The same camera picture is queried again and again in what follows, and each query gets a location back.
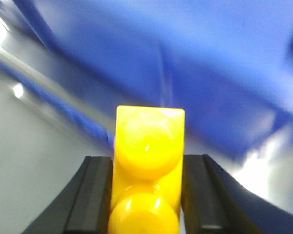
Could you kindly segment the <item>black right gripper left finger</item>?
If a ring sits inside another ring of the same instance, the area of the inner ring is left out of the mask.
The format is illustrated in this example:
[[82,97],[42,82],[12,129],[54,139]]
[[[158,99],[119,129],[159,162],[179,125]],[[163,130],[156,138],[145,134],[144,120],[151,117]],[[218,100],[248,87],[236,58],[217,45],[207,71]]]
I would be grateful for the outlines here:
[[87,156],[72,179],[25,234],[105,234],[110,214],[113,163]]

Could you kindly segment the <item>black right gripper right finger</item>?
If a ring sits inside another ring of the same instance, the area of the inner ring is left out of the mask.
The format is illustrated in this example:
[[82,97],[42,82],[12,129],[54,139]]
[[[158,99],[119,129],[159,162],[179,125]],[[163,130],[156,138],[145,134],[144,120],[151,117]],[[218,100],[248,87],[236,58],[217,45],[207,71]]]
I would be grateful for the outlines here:
[[293,234],[293,215],[248,191],[209,155],[183,159],[188,234]]

